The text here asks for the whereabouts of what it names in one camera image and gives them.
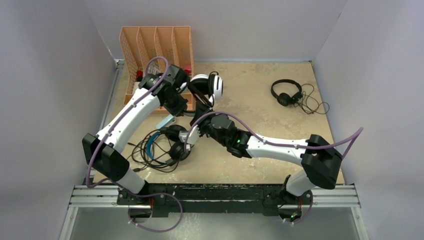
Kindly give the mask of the white and black headphones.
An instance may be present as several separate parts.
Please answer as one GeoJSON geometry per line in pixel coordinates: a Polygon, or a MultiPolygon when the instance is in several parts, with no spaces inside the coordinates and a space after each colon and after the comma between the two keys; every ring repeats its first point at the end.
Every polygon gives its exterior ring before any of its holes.
{"type": "Polygon", "coordinates": [[[191,78],[190,84],[197,89],[192,94],[194,99],[210,107],[213,107],[223,95],[224,81],[217,71],[197,74],[191,78]]]}

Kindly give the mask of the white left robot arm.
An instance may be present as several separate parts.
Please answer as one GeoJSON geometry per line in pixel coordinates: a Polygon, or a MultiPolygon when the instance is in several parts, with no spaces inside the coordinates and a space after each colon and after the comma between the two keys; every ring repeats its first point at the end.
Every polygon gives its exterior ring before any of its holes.
{"type": "Polygon", "coordinates": [[[148,183],[131,169],[121,153],[138,127],[158,107],[164,107],[173,116],[183,114],[187,100],[180,90],[190,77],[182,68],[171,64],[164,73],[146,73],[138,80],[131,100],[102,130],[94,135],[87,133],[82,146],[89,170],[95,169],[127,189],[130,199],[142,205],[149,199],[148,183]]]}

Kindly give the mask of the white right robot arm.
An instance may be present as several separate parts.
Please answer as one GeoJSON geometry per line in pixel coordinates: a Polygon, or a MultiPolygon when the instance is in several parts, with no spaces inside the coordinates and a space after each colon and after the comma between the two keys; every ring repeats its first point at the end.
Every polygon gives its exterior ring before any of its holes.
{"type": "Polygon", "coordinates": [[[308,139],[281,139],[238,128],[227,114],[213,112],[206,104],[197,102],[190,125],[198,127],[200,136],[214,139],[237,158],[269,158],[301,167],[284,182],[280,196],[294,203],[314,187],[333,190],[336,187],[342,154],[325,138],[311,134],[308,139]]]}

